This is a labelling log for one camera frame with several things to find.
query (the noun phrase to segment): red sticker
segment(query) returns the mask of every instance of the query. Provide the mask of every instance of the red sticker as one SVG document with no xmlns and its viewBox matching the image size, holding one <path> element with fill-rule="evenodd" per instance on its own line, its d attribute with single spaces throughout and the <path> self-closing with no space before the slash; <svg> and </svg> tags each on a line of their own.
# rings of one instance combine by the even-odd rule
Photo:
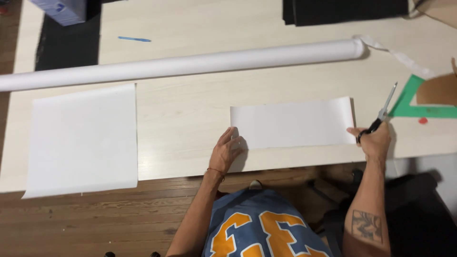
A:
<svg viewBox="0 0 457 257">
<path fill-rule="evenodd" d="M 419 119 L 419 123 L 420 124 L 427 124 L 428 123 L 428 119 L 425 118 L 425 117 L 422 117 L 422 118 Z"/>
</svg>

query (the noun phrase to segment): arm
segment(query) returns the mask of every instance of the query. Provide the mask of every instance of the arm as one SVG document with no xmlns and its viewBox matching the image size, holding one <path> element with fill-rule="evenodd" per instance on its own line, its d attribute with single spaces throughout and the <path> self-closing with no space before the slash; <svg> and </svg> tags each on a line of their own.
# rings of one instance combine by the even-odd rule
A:
<svg viewBox="0 0 457 257">
<path fill-rule="evenodd" d="M 209 168 L 203 176 L 200 188 L 186 215 L 184 215 L 181 225 L 176 231 L 166 256 L 196 257 L 202 254 L 211 221 L 213 202 L 219 184 L 232 165 L 233 160 L 243 152 L 241 148 L 231 150 L 242 139 L 241 137 L 231 139 L 234 130 L 234 127 L 228 128 L 214 147 L 209 161 Z"/>
<path fill-rule="evenodd" d="M 358 136 L 361 129 L 348 128 Z M 346 214 L 343 256 L 390 256 L 390 243 L 384 210 L 384 174 L 389 128 L 383 122 L 372 134 L 361 137 L 367 160 L 362 182 Z"/>
</svg>

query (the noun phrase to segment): person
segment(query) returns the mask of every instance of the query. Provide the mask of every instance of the person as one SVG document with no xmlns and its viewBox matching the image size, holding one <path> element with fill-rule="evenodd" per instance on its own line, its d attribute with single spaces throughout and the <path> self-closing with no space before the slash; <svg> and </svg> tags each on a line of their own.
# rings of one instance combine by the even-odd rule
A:
<svg viewBox="0 0 457 257">
<path fill-rule="evenodd" d="M 176 231 L 168 257 L 331 257 L 332 253 L 309 228 L 301 214 L 273 190 L 250 189 L 215 200 L 219 184 L 243 150 L 233 147 L 228 128 L 213 149 L 207 172 Z M 362 129 L 348 128 L 357 136 Z M 361 146 L 367 166 L 347 211 L 342 253 L 345 257 L 390 256 L 384 211 L 385 160 L 390 143 L 388 125 L 364 134 Z"/>
</svg>

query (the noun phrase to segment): scissors handle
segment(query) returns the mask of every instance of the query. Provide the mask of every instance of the scissors handle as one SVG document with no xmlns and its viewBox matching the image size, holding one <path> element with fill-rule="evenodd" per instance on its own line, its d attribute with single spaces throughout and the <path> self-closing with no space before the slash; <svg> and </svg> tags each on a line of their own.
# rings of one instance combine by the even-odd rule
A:
<svg viewBox="0 0 457 257">
<path fill-rule="evenodd" d="M 368 129 L 365 129 L 365 130 L 362 130 L 360 133 L 359 133 L 359 136 L 356 138 L 357 139 L 357 143 L 360 144 L 360 138 L 362 137 L 363 134 L 371 134 L 373 132 L 376 131 L 376 129 L 379 128 L 379 126 L 381 125 L 381 123 L 383 123 L 383 121 L 379 118 L 377 118 L 372 124 L 371 126 L 368 128 Z"/>
</svg>

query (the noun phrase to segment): shirt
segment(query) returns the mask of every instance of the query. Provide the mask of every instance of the shirt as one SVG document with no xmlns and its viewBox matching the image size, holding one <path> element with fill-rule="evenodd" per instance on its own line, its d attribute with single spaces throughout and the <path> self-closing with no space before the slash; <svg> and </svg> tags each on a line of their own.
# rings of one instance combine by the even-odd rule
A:
<svg viewBox="0 0 457 257">
<path fill-rule="evenodd" d="M 241 190 L 213 204 L 202 257 L 333 257 L 285 198 Z"/>
</svg>

